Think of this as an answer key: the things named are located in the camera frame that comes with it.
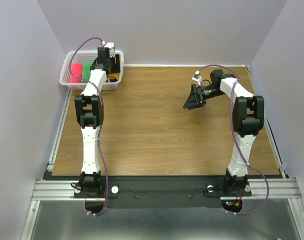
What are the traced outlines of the orange towel with blue spots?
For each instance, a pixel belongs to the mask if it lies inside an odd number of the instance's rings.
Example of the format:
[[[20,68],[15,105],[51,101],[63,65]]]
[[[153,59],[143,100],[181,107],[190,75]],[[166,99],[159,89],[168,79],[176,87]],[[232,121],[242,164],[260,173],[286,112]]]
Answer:
[[[120,74],[119,73],[111,73],[109,74],[109,79],[119,79]]]

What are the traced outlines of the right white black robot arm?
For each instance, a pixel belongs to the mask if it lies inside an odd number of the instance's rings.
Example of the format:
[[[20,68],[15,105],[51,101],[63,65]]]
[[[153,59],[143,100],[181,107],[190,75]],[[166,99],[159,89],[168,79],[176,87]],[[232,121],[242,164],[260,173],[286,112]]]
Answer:
[[[221,95],[230,98],[230,125],[234,141],[233,151],[222,190],[233,195],[244,190],[248,180],[249,156],[252,145],[264,125],[264,98],[246,90],[234,74],[225,74],[221,69],[210,73],[210,84],[203,86],[204,79],[196,71],[184,109],[192,110],[205,106],[206,100]]]

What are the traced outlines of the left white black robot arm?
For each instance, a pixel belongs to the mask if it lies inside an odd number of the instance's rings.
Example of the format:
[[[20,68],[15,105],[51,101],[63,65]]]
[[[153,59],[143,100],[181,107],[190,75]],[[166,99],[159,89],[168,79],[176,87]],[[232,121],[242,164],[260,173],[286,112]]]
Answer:
[[[88,83],[74,99],[83,140],[83,165],[76,188],[92,197],[98,197],[103,191],[99,163],[99,138],[104,120],[101,90],[116,63],[115,48],[110,43],[98,47],[97,57],[90,67]]]

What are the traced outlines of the pink microfiber towel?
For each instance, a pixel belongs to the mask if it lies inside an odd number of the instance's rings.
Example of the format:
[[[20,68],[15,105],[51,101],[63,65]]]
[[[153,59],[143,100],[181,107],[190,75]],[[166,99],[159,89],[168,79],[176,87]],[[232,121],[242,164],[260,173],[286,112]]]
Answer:
[[[71,84],[80,83],[82,77],[82,65],[80,63],[72,63],[70,70],[72,74],[70,74],[69,83]]]

